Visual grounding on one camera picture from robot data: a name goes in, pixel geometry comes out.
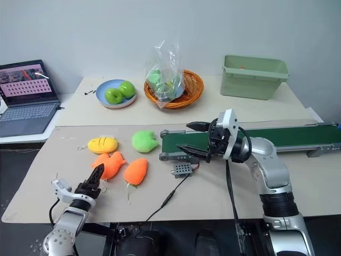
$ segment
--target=white wall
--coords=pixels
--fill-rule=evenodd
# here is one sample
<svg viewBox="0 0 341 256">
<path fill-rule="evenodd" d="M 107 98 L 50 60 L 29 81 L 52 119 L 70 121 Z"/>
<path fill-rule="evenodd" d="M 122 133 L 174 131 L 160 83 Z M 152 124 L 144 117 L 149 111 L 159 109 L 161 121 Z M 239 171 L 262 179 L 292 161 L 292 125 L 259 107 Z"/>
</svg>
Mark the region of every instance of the white wall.
<svg viewBox="0 0 341 256">
<path fill-rule="evenodd" d="M 0 62 L 41 58 L 59 92 L 84 76 L 143 76 L 178 31 L 185 68 L 220 74 L 225 54 L 284 60 L 307 107 L 341 121 L 339 0 L 1 0 Z"/>
</svg>

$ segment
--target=orange wicker basket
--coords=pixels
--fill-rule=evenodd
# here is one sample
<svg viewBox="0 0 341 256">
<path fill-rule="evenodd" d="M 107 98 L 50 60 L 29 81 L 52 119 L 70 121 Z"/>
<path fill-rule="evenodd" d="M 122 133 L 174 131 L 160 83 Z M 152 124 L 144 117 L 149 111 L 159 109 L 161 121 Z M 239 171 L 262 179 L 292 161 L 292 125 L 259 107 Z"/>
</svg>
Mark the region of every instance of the orange wicker basket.
<svg viewBox="0 0 341 256">
<path fill-rule="evenodd" d="M 192 71 L 185 69 L 183 71 L 183 81 L 185 84 L 184 93 L 179 98 L 167 103 L 164 106 L 165 108 L 183 108 L 185 106 L 188 106 L 189 104 L 192 104 L 200 98 L 204 90 L 204 83 L 200 76 Z M 158 99 L 155 97 L 153 90 L 149 88 L 147 82 L 144 83 L 144 94 L 151 102 L 157 103 Z"/>
</svg>

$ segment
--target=clear plastic bag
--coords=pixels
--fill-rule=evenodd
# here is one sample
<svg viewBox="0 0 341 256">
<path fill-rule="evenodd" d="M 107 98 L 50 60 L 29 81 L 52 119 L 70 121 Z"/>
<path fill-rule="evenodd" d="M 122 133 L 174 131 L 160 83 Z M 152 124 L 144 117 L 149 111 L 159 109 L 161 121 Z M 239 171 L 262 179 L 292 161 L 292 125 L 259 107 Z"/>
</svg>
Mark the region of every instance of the clear plastic bag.
<svg viewBox="0 0 341 256">
<path fill-rule="evenodd" d="M 158 106 L 179 98 L 184 92 L 183 69 L 178 44 L 163 40 L 154 46 L 145 68 L 145 80 L 158 98 Z"/>
</svg>

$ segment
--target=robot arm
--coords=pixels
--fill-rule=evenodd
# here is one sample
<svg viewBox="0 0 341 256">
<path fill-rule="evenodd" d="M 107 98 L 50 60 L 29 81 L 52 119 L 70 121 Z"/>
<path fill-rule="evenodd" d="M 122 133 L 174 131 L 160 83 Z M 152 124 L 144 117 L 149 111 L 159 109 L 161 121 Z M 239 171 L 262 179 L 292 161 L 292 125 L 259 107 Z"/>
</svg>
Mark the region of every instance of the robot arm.
<svg viewBox="0 0 341 256">
<path fill-rule="evenodd" d="M 212 155 L 221 155 L 233 162 L 245 162 L 251 170 L 263 203 L 263 218 L 272 245 L 270 253 L 280 256 L 281 252 L 295 252 L 292 255 L 314 256 L 303 217 L 294 202 L 289 171 L 278 158 L 274 144 L 264 138 L 249 138 L 249 143 L 246 137 L 238 137 L 239 124 L 232 109 L 220 113 L 210 124 L 193 122 L 187 126 L 208 131 L 209 147 L 206 152 L 198 152 L 192 147 L 179 145 L 184 152 L 194 153 L 207 162 Z"/>
<path fill-rule="evenodd" d="M 88 217 L 88 211 L 95 206 L 95 199 L 101 189 L 100 178 L 104 172 L 104 165 L 95 168 L 89 179 L 80 183 L 71 193 L 71 187 L 63 180 L 52 181 L 52 187 L 57 197 L 70 205 L 62 212 L 53 230 L 43 241 L 44 253 L 50 256 L 73 256 L 73 245 L 76 236 Z"/>
</svg>

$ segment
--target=blue plate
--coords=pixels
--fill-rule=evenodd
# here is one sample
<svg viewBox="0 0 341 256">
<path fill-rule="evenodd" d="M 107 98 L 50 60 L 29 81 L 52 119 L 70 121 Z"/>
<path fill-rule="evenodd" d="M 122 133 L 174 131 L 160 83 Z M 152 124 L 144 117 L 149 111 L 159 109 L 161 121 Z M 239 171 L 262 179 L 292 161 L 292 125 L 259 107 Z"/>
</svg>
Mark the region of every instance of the blue plate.
<svg viewBox="0 0 341 256">
<path fill-rule="evenodd" d="M 96 89 L 96 97 L 102 103 L 103 106 L 107 108 L 124 108 L 134 102 L 134 100 L 136 99 L 136 94 L 130 99 L 123 98 L 123 101 L 120 104 L 110 104 L 105 99 L 104 94 L 107 91 L 107 89 L 109 88 L 119 89 L 120 84 L 124 81 L 125 80 L 122 80 L 122 79 L 114 79 L 114 80 L 106 81 L 100 86 L 98 86 L 98 88 Z"/>
</svg>

